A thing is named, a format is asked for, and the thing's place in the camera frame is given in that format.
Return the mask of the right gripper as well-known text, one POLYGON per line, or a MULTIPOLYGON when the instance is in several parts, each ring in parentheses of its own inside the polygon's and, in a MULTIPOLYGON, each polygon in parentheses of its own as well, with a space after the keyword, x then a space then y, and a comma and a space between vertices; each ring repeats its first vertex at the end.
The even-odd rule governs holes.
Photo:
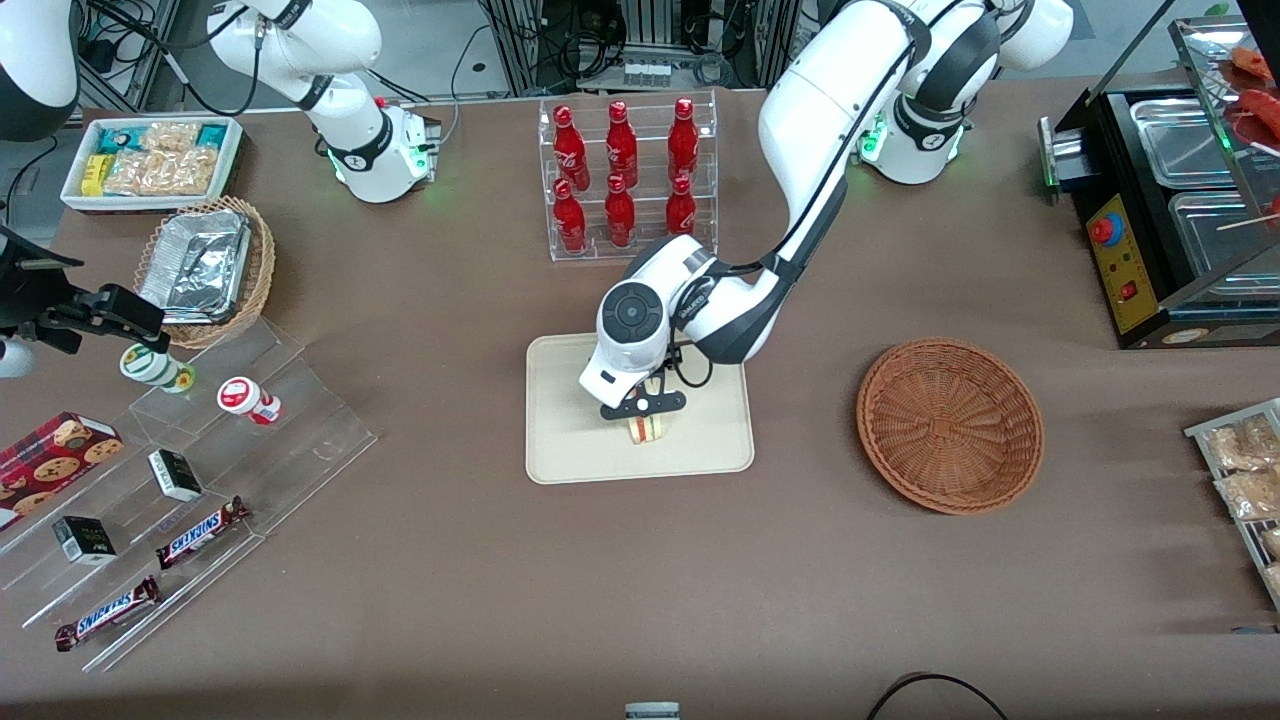
POLYGON ((35 369, 35 346, 40 342, 37 320, 42 314, 44 342, 60 352, 78 352, 83 334, 101 334, 100 318, 116 334, 136 343, 168 343, 165 311, 119 284, 104 284, 97 297, 74 297, 50 309, 47 305, 49 290, 40 272, 3 273, 3 379, 19 378, 35 369))

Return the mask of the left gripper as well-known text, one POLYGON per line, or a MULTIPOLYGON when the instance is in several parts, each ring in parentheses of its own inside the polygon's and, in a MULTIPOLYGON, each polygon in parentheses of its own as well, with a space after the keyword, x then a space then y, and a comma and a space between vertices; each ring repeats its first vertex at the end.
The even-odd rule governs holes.
POLYGON ((673 413, 686 406, 681 391, 630 397, 628 393, 657 370, 657 360, 639 356, 591 355, 579 377, 579 384, 604 405, 600 416, 608 421, 630 420, 673 413))

